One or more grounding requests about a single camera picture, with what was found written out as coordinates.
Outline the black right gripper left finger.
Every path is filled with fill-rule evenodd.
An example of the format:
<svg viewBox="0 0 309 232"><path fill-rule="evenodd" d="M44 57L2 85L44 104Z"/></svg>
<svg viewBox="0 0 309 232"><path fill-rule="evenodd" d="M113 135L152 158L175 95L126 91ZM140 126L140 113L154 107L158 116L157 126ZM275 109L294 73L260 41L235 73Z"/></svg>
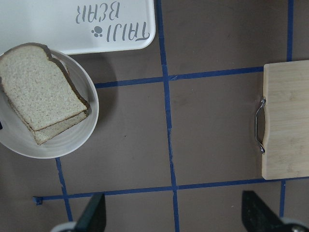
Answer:
<svg viewBox="0 0 309 232"><path fill-rule="evenodd" d="M106 228L106 204L104 194L95 194L77 221L75 232L103 232Z"/></svg>

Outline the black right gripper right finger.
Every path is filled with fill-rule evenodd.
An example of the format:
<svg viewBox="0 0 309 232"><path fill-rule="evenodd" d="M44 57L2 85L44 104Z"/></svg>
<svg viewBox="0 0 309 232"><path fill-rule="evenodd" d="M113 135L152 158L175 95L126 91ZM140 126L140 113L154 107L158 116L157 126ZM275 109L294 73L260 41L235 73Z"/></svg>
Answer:
<svg viewBox="0 0 309 232"><path fill-rule="evenodd" d="M241 220L248 232L279 232L284 223L254 191L242 192Z"/></svg>

